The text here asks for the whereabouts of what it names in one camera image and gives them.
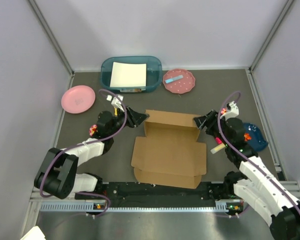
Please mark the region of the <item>brown cardboard box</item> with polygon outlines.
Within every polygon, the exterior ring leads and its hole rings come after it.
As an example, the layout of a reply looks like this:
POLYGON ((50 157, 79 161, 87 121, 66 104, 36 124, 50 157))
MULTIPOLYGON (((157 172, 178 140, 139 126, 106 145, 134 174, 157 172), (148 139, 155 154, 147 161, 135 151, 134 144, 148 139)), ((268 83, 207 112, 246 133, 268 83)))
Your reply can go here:
POLYGON ((146 110, 144 136, 135 139, 131 166, 140 183, 196 189, 207 173, 207 145, 187 113, 146 110))

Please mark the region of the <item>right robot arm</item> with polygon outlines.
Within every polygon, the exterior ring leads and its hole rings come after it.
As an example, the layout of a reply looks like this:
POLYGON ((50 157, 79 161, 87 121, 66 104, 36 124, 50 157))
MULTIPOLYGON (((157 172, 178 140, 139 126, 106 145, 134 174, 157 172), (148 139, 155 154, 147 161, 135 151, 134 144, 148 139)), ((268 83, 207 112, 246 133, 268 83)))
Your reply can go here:
POLYGON ((215 110, 194 117, 194 124, 225 145, 227 158, 238 168, 224 178, 223 192, 243 199, 268 225, 275 240, 300 240, 300 200, 267 169, 245 139, 244 123, 218 117, 215 110))

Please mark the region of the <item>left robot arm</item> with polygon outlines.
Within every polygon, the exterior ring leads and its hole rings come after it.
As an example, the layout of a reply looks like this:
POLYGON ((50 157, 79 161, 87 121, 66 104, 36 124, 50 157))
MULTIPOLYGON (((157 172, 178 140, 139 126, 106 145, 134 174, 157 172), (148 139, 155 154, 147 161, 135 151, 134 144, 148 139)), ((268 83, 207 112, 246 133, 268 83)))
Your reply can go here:
POLYGON ((114 136, 124 127, 136 128, 149 115, 132 108, 102 111, 97 123, 90 128, 90 137, 71 148, 50 148, 36 174, 34 187, 59 199, 72 193, 87 192, 92 198, 99 198, 104 191, 101 177, 92 173, 78 173, 78 166, 92 158, 106 154, 114 143, 114 136))

